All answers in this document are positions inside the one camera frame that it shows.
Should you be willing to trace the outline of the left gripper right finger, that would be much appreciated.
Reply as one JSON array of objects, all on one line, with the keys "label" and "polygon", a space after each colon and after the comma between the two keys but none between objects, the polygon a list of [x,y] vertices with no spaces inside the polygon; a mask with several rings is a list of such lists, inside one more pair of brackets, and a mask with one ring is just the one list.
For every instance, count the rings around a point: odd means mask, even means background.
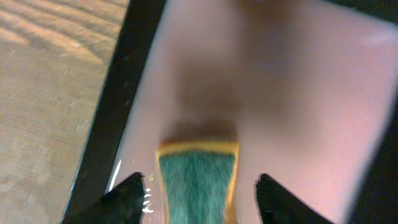
[{"label": "left gripper right finger", "polygon": [[332,224],[268,174],[256,183],[256,201],[263,224]]}]

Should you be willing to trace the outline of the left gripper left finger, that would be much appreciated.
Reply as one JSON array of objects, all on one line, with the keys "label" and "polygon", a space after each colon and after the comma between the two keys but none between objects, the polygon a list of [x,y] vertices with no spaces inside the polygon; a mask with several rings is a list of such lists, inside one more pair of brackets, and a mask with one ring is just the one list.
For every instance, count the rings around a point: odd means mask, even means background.
[{"label": "left gripper left finger", "polygon": [[140,172],[131,174],[110,192],[66,224],[141,224],[144,208],[144,184]]}]

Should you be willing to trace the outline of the green yellow sponge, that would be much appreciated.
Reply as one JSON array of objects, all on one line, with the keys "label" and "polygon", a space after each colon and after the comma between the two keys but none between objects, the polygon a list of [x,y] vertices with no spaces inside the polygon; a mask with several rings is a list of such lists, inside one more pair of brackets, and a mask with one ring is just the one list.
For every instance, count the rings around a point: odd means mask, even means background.
[{"label": "green yellow sponge", "polygon": [[157,150],[165,222],[236,223],[234,189],[239,143],[234,140],[166,141]]}]

